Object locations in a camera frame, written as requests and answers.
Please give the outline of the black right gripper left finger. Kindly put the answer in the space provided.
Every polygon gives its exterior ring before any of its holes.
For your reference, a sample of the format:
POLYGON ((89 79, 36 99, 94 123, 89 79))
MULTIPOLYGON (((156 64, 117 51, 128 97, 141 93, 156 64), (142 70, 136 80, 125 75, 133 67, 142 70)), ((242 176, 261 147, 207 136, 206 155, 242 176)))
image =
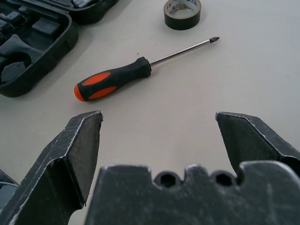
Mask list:
POLYGON ((79 114, 43 149, 0 214, 2 225, 66 225, 93 181, 101 111, 79 114))

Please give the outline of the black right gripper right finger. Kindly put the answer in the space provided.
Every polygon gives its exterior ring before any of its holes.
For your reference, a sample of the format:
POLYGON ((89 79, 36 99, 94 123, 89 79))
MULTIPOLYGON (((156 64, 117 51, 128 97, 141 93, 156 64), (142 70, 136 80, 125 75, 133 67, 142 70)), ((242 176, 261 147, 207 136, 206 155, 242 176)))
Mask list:
POLYGON ((284 163, 300 174, 300 152, 256 116, 217 112, 231 166, 236 172, 244 161, 271 160, 284 163))

